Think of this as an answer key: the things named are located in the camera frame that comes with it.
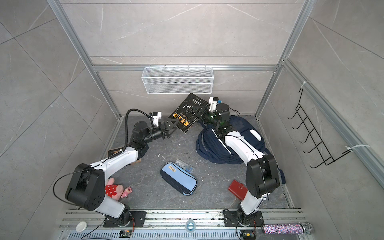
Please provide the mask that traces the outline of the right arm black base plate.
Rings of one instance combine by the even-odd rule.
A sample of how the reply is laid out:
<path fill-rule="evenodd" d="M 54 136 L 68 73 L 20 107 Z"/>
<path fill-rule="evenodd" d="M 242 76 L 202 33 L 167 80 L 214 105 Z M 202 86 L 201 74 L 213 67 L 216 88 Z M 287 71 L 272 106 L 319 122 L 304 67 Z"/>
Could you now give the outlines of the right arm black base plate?
<path fill-rule="evenodd" d="M 250 215 L 243 213 L 241 209 L 236 211 L 230 211 L 228 209 L 223 210 L 224 222 L 226 227 L 236 226 L 254 226 L 261 227 L 264 224 L 264 217 L 262 212 L 257 211 Z"/>

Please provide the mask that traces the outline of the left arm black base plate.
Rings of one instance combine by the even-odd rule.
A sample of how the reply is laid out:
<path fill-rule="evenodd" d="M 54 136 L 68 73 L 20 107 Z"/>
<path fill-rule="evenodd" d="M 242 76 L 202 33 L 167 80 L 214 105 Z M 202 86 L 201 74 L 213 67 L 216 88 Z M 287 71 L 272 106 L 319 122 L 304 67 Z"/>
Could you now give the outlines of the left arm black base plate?
<path fill-rule="evenodd" d="M 119 218 L 112 218 L 106 216 L 105 222 L 103 223 L 104 228 L 133 228 L 144 226 L 147 212 L 145 211 L 127 211 L 123 212 Z"/>

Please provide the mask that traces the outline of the black book gold lettering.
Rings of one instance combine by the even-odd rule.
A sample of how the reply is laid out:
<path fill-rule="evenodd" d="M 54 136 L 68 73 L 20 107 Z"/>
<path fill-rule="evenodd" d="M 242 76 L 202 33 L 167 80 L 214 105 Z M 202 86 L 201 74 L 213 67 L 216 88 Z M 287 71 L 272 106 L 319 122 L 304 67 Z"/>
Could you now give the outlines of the black book gold lettering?
<path fill-rule="evenodd" d="M 177 127 L 187 133 L 192 125 L 205 113 L 209 103 L 190 93 L 182 103 L 168 116 L 177 122 Z"/>

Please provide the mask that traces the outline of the clear plastic eraser box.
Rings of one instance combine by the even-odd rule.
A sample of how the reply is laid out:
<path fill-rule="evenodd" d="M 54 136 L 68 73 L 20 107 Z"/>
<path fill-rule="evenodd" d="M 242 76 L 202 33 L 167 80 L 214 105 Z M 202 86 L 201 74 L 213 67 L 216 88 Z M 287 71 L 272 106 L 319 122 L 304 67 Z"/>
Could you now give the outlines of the clear plastic eraser box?
<path fill-rule="evenodd" d="M 179 167 L 183 168 L 185 171 L 187 171 L 190 174 L 194 171 L 194 167 L 193 166 L 191 166 L 191 165 L 189 165 L 189 164 L 187 164 L 187 163 L 185 163 L 185 162 L 183 162 L 183 161 L 181 161 L 179 159 L 177 159 L 175 161 L 175 164 L 178 165 Z"/>

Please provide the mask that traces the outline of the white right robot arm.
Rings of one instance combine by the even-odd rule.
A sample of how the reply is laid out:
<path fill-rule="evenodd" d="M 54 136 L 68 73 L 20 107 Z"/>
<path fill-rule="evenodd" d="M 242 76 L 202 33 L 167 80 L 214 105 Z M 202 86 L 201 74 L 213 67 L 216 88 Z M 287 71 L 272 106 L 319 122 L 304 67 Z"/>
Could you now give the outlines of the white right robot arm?
<path fill-rule="evenodd" d="M 269 194 L 280 186 L 279 169 L 273 155 L 262 149 L 263 139 L 241 117 L 234 121 L 230 107 L 217 97 L 209 99 L 208 110 L 201 117 L 205 130 L 197 147 L 214 163 L 245 164 L 247 193 L 240 203 L 240 213 L 246 217 L 257 212 Z"/>

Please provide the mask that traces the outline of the brown and black book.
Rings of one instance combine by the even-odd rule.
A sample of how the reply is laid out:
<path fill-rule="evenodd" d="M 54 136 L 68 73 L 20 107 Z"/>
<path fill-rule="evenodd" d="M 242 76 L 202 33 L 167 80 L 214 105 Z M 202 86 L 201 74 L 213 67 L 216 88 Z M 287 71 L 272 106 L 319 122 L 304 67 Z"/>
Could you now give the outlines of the brown and black book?
<path fill-rule="evenodd" d="M 124 151 L 123 148 L 109 150 L 107 159 L 118 158 L 118 163 L 126 166 L 138 161 L 142 157 L 143 155 L 140 151 L 128 146 Z"/>

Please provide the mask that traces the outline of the light blue pencil case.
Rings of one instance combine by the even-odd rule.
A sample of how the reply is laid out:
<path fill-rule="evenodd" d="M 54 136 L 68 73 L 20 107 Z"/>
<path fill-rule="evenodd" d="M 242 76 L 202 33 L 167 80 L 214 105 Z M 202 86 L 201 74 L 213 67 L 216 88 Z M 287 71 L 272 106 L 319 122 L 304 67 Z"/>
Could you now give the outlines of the light blue pencil case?
<path fill-rule="evenodd" d="M 171 187 L 184 196 L 192 195 L 198 185 L 194 176 L 171 162 L 161 168 L 160 175 Z"/>

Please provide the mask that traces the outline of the pink plush doll red dress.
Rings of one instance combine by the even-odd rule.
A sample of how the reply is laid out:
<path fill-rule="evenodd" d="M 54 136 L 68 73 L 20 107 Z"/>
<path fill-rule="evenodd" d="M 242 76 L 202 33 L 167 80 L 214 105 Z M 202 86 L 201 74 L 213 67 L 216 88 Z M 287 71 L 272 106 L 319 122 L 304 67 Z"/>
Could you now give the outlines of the pink plush doll red dress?
<path fill-rule="evenodd" d="M 124 188 L 123 185 L 116 185 L 114 178 L 108 179 L 105 186 L 105 194 L 117 201 L 127 198 L 132 192 L 133 190 L 131 187 Z"/>

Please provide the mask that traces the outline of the white round cap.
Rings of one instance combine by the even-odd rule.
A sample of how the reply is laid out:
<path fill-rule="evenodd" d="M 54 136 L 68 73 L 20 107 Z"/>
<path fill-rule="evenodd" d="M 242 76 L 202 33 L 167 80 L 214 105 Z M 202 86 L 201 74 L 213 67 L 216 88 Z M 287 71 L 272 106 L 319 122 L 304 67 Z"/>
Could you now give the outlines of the white round cap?
<path fill-rule="evenodd" d="M 88 224 L 85 221 L 79 222 L 76 226 L 76 232 L 82 233 L 87 229 L 87 227 L 88 227 Z"/>

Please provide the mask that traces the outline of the clear tape roll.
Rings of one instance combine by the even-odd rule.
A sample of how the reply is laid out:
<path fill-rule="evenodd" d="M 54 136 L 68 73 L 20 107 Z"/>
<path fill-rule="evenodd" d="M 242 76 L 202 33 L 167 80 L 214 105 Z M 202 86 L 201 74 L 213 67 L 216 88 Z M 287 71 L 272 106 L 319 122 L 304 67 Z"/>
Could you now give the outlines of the clear tape roll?
<path fill-rule="evenodd" d="M 186 231 L 187 231 L 188 233 L 193 233 L 193 232 L 195 231 L 195 229 L 196 229 L 196 223 L 195 223 L 195 221 L 194 221 L 194 220 L 188 220 L 188 221 L 186 222 L 186 226 L 185 226 L 185 228 L 186 228 Z"/>

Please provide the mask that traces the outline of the red wallet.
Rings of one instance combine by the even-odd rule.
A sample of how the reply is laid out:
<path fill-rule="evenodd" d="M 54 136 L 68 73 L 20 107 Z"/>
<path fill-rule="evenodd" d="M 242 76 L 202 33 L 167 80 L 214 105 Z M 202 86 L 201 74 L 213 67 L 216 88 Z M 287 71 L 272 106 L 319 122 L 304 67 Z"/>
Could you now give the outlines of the red wallet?
<path fill-rule="evenodd" d="M 241 201 L 245 199 L 248 192 L 247 187 L 244 184 L 239 183 L 237 180 L 232 181 L 228 190 Z"/>

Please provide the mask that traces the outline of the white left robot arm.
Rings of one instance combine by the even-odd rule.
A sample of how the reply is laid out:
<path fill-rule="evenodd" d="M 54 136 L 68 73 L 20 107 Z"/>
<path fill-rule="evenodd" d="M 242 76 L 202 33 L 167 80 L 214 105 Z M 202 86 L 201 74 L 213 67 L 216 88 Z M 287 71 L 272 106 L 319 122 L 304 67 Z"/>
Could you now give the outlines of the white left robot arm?
<path fill-rule="evenodd" d="M 75 168 L 65 193 L 69 203 L 123 223 L 129 221 L 129 207 L 105 192 L 109 177 L 141 159 L 148 151 L 150 142 L 170 138 L 177 129 L 175 120 L 160 121 L 159 113 L 145 116 L 149 121 L 135 123 L 131 133 L 128 126 L 125 126 L 125 143 L 116 153 L 99 162 L 80 164 Z"/>

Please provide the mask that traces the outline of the navy blue student backpack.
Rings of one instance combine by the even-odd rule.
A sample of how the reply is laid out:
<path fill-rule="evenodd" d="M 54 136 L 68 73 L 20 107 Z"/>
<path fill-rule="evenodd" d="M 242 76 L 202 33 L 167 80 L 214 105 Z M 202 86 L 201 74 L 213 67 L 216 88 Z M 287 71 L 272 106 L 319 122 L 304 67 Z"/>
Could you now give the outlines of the navy blue student backpack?
<path fill-rule="evenodd" d="M 206 125 L 199 133 L 196 150 L 204 159 L 215 164 L 245 164 L 246 185 L 250 189 L 271 191 L 284 179 L 275 157 L 267 149 L 265 140 L 246 119 L 230 116 L 230 124 L 217 127 Z"/>

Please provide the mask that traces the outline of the aluminium rail frame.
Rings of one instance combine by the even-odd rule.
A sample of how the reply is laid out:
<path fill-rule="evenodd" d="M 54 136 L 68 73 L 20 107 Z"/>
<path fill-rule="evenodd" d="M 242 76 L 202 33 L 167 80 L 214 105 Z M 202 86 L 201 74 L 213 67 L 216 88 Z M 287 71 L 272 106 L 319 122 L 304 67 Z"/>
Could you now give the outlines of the aluminium rail frame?
<path fill-rule="evenodd" d="M 262 226 L 226 227 L 222 209 L 132 210 L 145 211 L 142 228 L 104 228 L 104 216 L 86 210 L 68 210 L 59 223 L 55 240 L 311 240 L 306 234 L 265 234 Z M 300 209 L 262 209 L 264 225 L 307 222 Z M 194 220 L 196 229 L 186 231 L 186 222 Z M 88 227 L 76 232 L 79 222 Z"/>

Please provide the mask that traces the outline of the glittery purple tube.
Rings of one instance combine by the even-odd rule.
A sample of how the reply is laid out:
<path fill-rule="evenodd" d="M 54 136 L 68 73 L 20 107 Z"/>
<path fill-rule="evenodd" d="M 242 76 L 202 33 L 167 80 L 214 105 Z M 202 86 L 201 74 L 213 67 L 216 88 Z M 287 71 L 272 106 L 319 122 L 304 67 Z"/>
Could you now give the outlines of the glittery purple tube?
<path fill-rule="evenodd" d="M 263 225 L 262 229 L 265 234 L 306 234 L 314 233 L 314 227 L 307 222 L 296 224 L 272 224 Z"/>

